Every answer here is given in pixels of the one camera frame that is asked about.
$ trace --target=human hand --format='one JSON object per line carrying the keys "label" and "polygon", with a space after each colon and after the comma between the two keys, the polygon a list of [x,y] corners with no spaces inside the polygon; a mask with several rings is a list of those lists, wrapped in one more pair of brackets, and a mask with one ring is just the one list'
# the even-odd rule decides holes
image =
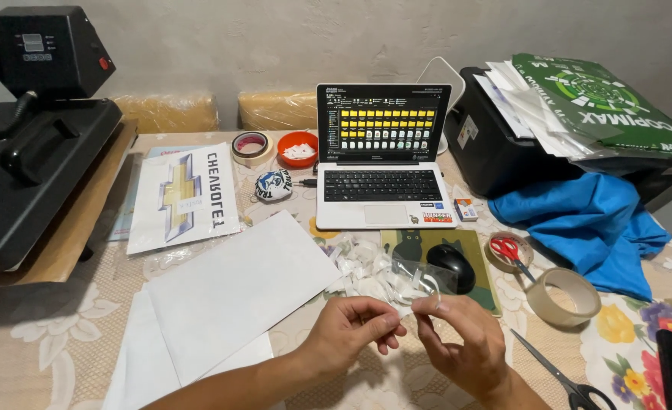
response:
{"label": "human hand", "polygon": [[386,355],[389,347],[399,347],[395,336],[406,334],[396,309],[388,303],[368,296],[331,298],[294,353],[322,382],[353,365],[369,343],[376,341],[379,353]]}
{"label": "human hand", "polygon": [[[432,366],[488,408],[511,395],[517,374],[505,360],[506,345],[498,321],[467,296],[443,295],[412,303],[417,333]],[[428,316],[448,322],[462,336],[463,345],[442,343]]]}

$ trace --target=computer mouse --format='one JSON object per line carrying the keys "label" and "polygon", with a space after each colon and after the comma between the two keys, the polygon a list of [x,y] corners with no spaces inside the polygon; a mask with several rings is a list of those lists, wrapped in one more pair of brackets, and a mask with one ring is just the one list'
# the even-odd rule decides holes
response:
{"label": "computer mouse", "polygon": [[440,268],[448,269],[452,274],[445,272],[437,276],[447,285],[450,292],[464,295],[475,287],[475,270],[462,253],[455,247],[447,244],[433,246],[427,251],[427,263]]}

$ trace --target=black-handled scissors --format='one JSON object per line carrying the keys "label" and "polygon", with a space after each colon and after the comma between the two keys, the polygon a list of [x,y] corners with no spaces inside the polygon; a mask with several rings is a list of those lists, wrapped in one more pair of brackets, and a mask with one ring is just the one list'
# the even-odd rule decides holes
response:
{"label": "black-handled scissors", "polygon": [[555,378],[561,382],[561,385],[564,387],[568,393],[568,405],[571,407],[571,410],[578,410],[583,408],[585,410],[602,410],[602,407],[596,404],[594,399],[591,396],[591,393],[599,396],[606,404],[606,407],[610,410],[617,410],[617,407],[614,407],[614,403],[607,397],[602,391],[597,389],[594,386],[589,385],[578,385],[573,381],[569,380],[568,377],[564,376],[563,373],[559,371],[551,362],[545,358],[535,347],[533,347],[527,340],[523,339],[516,331],[511,329],[513,335],[516,336],[518,340],[523,343],[526,349],[528,349],[531,354],[541,362],[542,365],[548,370]]}

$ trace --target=printer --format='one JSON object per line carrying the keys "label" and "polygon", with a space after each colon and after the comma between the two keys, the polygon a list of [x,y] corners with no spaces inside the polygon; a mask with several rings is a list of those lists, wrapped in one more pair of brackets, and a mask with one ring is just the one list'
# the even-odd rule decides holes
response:
{"label": "printer", "polygon": [[[565,158],[547,154],[535,139],[516,136],[474,77],[485,71],[477,67],[460,70],[465,91],[448,113],[443,131],[472,191],[494,199],[534,182],[580,177],[584,173],[582,168]],[[466,127],[470,128],[468,141],[464,135],[461,138]],[[614,161],[621,164],[622,158]],[[637,169],[624,173],[622,178],[635,185],[641,203],[648,203],[672,185],[672,161],[633,158],[633,163]]]}
{"label": "printer", "polygon": [[0,11],[0,272],[19,266],[120,126],[116,70],[79,6]]}

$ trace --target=heat press handle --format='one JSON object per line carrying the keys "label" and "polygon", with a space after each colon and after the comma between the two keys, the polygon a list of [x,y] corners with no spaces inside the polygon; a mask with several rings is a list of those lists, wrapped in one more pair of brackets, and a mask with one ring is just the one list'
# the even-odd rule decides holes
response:
{"label": "heat press handle", "polygon": [[[25,128],[0,155],[0,165],[9,172],[17,181],[24,185],[37,186],[42,183],[40,176],[31,168],[35,157],[38,157],[42,149],[49,150],[48,144],[40,141],[40,134],[50,125],[65,139],[78,138],[80,133],[59,117],[47,118],[34,126]],[[39,168],[46,158],[35,163]]]}

